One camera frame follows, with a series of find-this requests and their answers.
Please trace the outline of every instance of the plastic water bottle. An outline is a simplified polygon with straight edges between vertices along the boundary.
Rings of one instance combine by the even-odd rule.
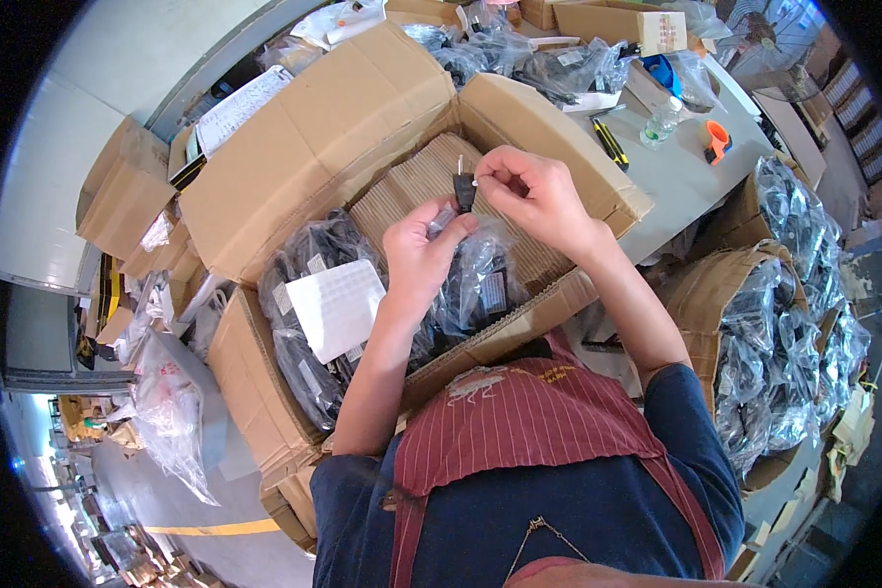
[[[682,109],[683,103],[679,98],[670,96],[670,100],[664,102],[647,121],[647,126],[643,127],[643,132],[640,133],[640,142],[652,150],[660,148],[660,144],[676,130],[676,124],[679,123],[679,111]]]

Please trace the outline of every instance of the hand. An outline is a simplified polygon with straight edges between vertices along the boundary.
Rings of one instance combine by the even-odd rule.
[[[588,216],[561,161],[502,145],[481,158],[474,179],[491,206],[576,264],[608,232]]]
[[[388,293],[386,304],[398,318],[421,322],[432,301],[447,278],[457,244],[477,229],[477,218],[471,214],[454,218],[447,227],[428,240],[428,226],[450,196],[425,202],[383,235],[388,262]]]

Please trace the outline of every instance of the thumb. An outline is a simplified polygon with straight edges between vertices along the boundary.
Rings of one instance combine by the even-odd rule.
[[[483,197],[507,217],[516,218],[526,204],[515,192],[493,176],[477,176],[476,180]]]
[[[435,237],[435,241],[432,242],[432,248],[443,251],[447,259],[451,259],[454,256],[457,244],[474,232],[474,229],[477,229],[477,217],[471,215],[471,213],[460,215],[447,223],[447,227],[441,231],[441,234]]]

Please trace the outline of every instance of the gold necklace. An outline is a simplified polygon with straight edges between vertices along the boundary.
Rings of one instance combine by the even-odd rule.
[[[542,516],[540,514],[539,516],[537,516],[535,518],[531,518],[529,520],[529,527],[526,529],[526,536],[523,537],[523,543],[519,544],[519,551],[516,552],[516,557],[513,558],[513,565],[510,566],[510,571],[507,572],[506,578],[503,580],[504,585],[506,585],[506,581],[510,579],[510,576],[513,575],[513,571],[516,570],[516,562],[519,561],[519,556],[523,553],[523,547],[526,547],[526,541],[529,539],[529,535],[533,531],[535,531],[536,529],[541,529],[542,527],[546,527],[547,529],[552,531],[552,533],[555,534],[557,537],[559,537],[560,539],[565,541],[565,545],[567,545],[568,547],[572,547],[572,549],[578,554],[578,557],[585,560],[585,562],[587,562],[589,564],[591,563],[591,560],[589,560],[587,557],[585,557],[585,554],[582,553],[580,550],[578,550],[578,547],[575,547],[574,545],[572,545],[572,542],[569,541],[568,539],[566,539],[565,535],[562,535],[561,533],[556,531],[555,527],[553,527],[552,525],[545,522],[545,519],[542,518]]]

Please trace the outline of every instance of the red striped apron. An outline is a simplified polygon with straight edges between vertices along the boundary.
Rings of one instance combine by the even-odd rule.
[[[398,500],[389,585],[408,588],[424,509],[434,488],[486,469],[560,466],[635,455],[692,529],[706,580],[721,580],[724,558],[712,525],[666,448],[621,384],[588,370],[546,339],[554,359],[519,359],[455,378],[408,422],[395,456]]]

